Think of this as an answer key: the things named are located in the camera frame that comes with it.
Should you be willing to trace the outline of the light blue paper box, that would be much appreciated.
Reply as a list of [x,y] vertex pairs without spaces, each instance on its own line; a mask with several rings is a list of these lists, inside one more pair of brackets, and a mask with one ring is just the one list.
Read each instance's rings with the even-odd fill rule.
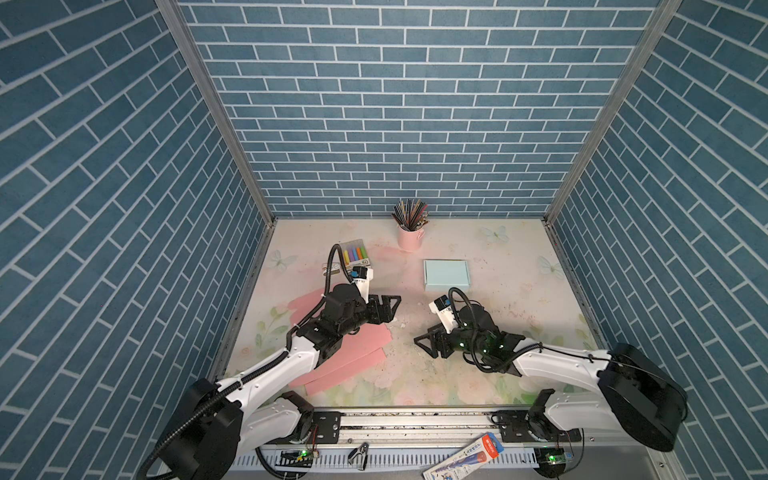
[[423,272],[426,291],[445,292],[451,287],[468,290],[471,287],[466,260],[427,259],[424,261]]

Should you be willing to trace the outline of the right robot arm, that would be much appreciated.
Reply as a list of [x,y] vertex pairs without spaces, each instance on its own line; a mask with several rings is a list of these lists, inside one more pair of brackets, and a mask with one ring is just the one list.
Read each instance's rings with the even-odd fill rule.
[[577,350],[501,330],[477,303],[456,309],[441,298],[430,306],[440,321],[414,343],[430,357],[459,353],[483,373],[535,377],[574,387],[539,392],[525,420],[539,441],[579,430],[622,431],[660,452],[673,450],[688,414],[687,394],[639,349]]

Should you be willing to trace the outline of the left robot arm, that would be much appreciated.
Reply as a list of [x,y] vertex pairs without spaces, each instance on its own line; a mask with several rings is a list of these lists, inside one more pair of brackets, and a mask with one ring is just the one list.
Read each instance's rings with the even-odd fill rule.
[[167,479],[221,479],[245,451],[304,436],[313,408],[283,388],[325,363],[362,326],[391,322],[401,301],[399,295],[364,295],[355,283],[335,285],[289,329],[281,350],[236,376],[193,383],[137,478],[149,478],[150,467],[162,461]]

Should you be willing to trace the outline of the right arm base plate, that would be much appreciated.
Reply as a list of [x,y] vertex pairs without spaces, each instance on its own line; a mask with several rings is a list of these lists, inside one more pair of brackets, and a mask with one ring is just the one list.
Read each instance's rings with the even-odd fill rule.
[[492,412],[491,423],[504,443],[575,443],[583,439],[580,429],[558,429],[543,413],[512,409]]

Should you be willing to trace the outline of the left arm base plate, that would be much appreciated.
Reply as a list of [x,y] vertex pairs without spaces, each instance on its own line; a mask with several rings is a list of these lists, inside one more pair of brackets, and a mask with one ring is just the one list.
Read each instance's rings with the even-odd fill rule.
[[303,415],[294,431],[282,443],[326,445],[339,442],[342,413],[339,411],[315,411],[311,417]]

